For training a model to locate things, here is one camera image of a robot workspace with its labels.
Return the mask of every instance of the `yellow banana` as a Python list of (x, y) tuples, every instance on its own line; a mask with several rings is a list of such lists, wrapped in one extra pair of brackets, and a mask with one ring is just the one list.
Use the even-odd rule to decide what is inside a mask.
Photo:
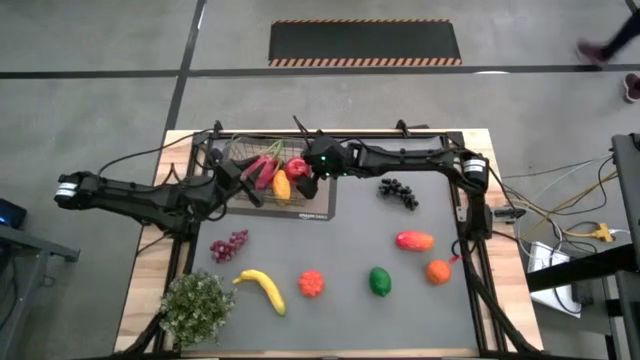
[(271, 305), (276, 309), (276, 312), (280, 316), (284, 316), (287, 312), (287, 309), (284, 305), (284, 300), (282, 299), (282, 295), (280, 295), (280, 291), (278, 291), (278, 287), (276, 284), (267, 276), (267, 274), (258, 270), (245, 270), (240, 273), (240, 276), (233, 279), (233, 284), (237, 284), (242, 281), (253, 280), (257, 281), (260, 286), (264, 289), (264, 291), (269, 296), (269, 300), (271, 300)]

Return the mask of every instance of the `potted plant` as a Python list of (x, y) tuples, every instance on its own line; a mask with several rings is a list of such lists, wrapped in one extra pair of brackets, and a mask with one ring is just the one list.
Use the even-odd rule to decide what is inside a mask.
[(180, 275), (162, 299), (160, 326), (170, 332), (178, 349), (218, 337), (235, 305), (235, 289), (222, 290), (222, 278), (197, 272)]

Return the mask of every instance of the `toy fruit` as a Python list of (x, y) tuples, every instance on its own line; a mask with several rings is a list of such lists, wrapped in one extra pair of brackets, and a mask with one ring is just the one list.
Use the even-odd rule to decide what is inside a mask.
[(274, 142), (263, 154), (260, 155), (258, 160), (251, 164), (245, 171), (242, 172), (241, 180), (246, 180), (254, 171), (264, 164), (262, 170), (255, 183), (257, 190), (264, 190), (276, 175), (278, 168), (280, 167), (280, 160), (278, 155), (282, 151), (282, 140)]
[(298, 286), (300, 287), (302, 295), (306, 297), (316, 297), (320, 295), (324, 289), (324, 279), (318, 271), (305, 271), (300, 274)]
[(397, 197), (404, 203), (404, 207), (414, 211), (420, 203), (416, 201), (416, 196), (408, 186), (402, 186), (398, 179), (384, 178), (382, 184), (378, 186), (378, 194), (387, 199), (391, 196)]
[(433, 285), (442, 285), (451, 279), (451, 267), (446, 261), (434, 260), (427, 265), (426, 275)]
[(396, 235), (396, 245), (405, 250), (427, 251), (433, 248), (433, 236), (417, 231), (403, 231)]
[(311, 176), (311, 167), (304, 162), (304, 159), (296, 156), (287, 161), (284, 172), (287, 174), (287, 179), (293, 183), (300, 176)]
[(229, 238), (229, 242), (225, 242), (222, 240), (215, 241), (209, 250), (213, 254), (211, 254), (211, 258), (215, 260), (218, 264), (224, 264), (230, 261), (234, 255), (244, 246), (244, 244), (249, 240), (249, 230), (242, 230), (238, 232), (231, 233), (231, 238)]
[(291, 199), (291, 184), (289, 184), (284, 170), (278, 170), (276, 176), (273, 177), (273, 194), (278, 199), (279, 205), (286, 205), (286, 200)]
[(376, 266), (369, 272), (369, 286), (374, 294), (385, 297), (391, 292), (391, 276), (387, 270)]
[(239, 277), (233, 279), (232, 283), (237, 284), (248, 280), (257, 281), (260, 286), (262, 286), (278, 315), (284, 316), (287, 313), (284, 300), (282, 299), (282, 295), (280, 295), (280, 291), (278, 291), (278, 287), (267, 274), (258, 270), (245, 270), (240, 273)]

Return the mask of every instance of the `shoe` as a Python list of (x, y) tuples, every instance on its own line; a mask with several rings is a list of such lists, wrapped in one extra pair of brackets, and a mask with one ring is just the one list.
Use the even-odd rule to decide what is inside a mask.
[(586, 64), (603, 66), (609, 62), (608, 59), (605, 59), (600, 52), (602, 50), (601, 46), (596, 46), (593, 44), (589, 44), (588, 42), (580, 41), (578, 42), (578, 46), (576, 47), (576, 54), (580, 61)]
[(638, 99), (640, 99), (640, 90), (636, 88), (636, 84), (640, 85), (638, 81), (640, 81), (640, 78), (635, 74), (627, 74), (627, 76), (624, 77), (624, 81), (622, 82), (622, 85), (624, 85), (625, 89), (624, 101), (628, 102), (629, 104), (633, 104), (634, 102), (638, 101)]

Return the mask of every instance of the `wooden table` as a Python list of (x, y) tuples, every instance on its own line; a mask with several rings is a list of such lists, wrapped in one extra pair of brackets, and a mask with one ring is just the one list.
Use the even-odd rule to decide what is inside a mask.
[[(174, 130), (168, 131), (165, 137), (165, 144), (176, 141), (177, 139), (192, 134), (197, 130)], [(400, 132), (400, 130), (344, 130), (341, 132)], [(487, 129), (449, 129), (449, 130), (411, 130), (412, 133), (443, 133), (446, 131), (460, 131), (464, 135), (465, 147), (469, 150), (482, 153), (487, 157), (492, 168), (499, 176), (498, 165), (493, 152), (493, 145)], [(268, 133), (283, 132), (283, 130), (226, 130), (222, 133)], [(169, 173), (171, 164), (173, 163), (179, 176), (184, 176), (187, 170), (189, 155), (191, 151), (191, 138), (187, 138), (179, 143), (164, 149), (160, 155), (160, 161), (156, 172), (154, 184), (160, 183)], [(489, 190), (486, 195), (487, 204), (493, 207), (504, 206), (506, 200), (500, 189), (500, 186), (493, 177), (490, 177)], [(494, 223), (494, 229), (507, 234), (513, 234), (513, 229), (509, 225)], [(162, 233), (155, 227), (146, 227), (141, 234), (139, 247), (158, 239)], [(121, 351), (131, 345), (138, 335), (147, 326), (151, 318), (156, 314), (160, 306), (160, 299), (163, 294), (167, 269), (169, 265), (169, 256), (171, 253), (172, 239), (164, 239), (158, 244), (148, 248), (137, 257), (133, 266), (129, 291), (122, 313), (120, 328), (118, 331), (115, 351)], [(494, 235), (490, 241), (486, 242), (489, 254), (489, 263), (497, 293), (498, 302), (504, 312), (507, 314), (511, 322), (522, 333), (522, 335), (536, 348), (542, 350), (542, 339), (538, 329), (533, 305), (529, 296), (529, 289), (525, 278), (525, 272), (520, 261), (518, 245), (501, 236)], [(178, 271), (181, 272), (188, 250), (189, 244), (183, 244), (180, 251), (180, 261), (178, 263)], [(495, 349), (495, 338), (492, 329), (491, 316), (488, 310), (481, 306), (482, 317), (485, 332), (488, 341), (488, 347)], [(170, 339), (166, 338), (165, 348), (171, 349)], [(451, 353), (446, 350), (439, 349), (403, 349), (403, 350), (385, 350), (385, 351), (336, 351), (335, 354), (322, 354), (313, 352), (260, 352), (251, 354), (253, 356), (336, 356), (336, 357), (424, 357), (424, 356), (476, 356), (477, 349), (466, 349), (460, 353)], [(185, 354), (189, 356), (212, 356), (212, 354)]]

